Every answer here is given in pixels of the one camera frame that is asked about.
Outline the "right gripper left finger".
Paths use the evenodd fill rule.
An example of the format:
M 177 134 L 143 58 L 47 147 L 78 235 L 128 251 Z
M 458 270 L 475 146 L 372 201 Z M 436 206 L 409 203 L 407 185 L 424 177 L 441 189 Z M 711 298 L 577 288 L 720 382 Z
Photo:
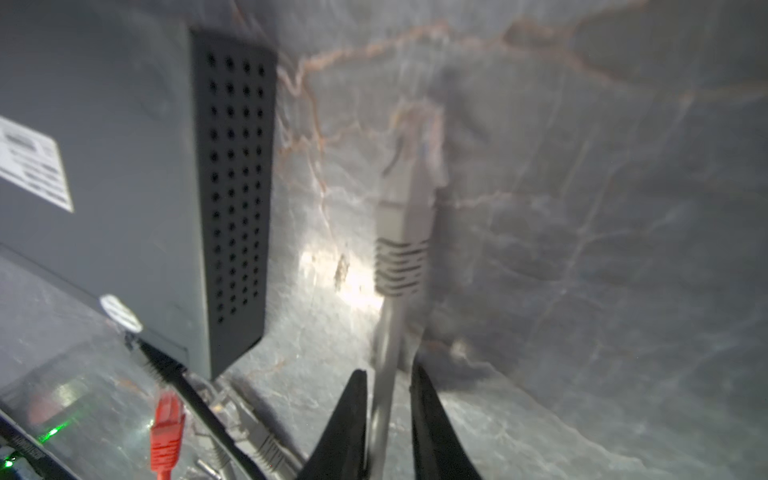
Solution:
M 367 395 L 367 372 L 354 370 L 298 480 L 364 478 Z

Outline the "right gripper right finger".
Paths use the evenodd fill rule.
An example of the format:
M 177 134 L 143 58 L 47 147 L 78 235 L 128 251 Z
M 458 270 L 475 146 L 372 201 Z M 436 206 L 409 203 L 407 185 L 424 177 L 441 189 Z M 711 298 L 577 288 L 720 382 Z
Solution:
M 480 480 L 428 373 L 418 361 L 412 367 L 410 396 L 415 478 Z

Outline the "large black network switch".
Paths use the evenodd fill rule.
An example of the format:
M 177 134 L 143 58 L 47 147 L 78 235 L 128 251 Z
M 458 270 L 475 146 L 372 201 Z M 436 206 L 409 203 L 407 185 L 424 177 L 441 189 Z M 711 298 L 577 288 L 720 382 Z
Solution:
M 278 57 L 115 1 L 1 5 L 1 253 L 199 376 L 262 338 Z

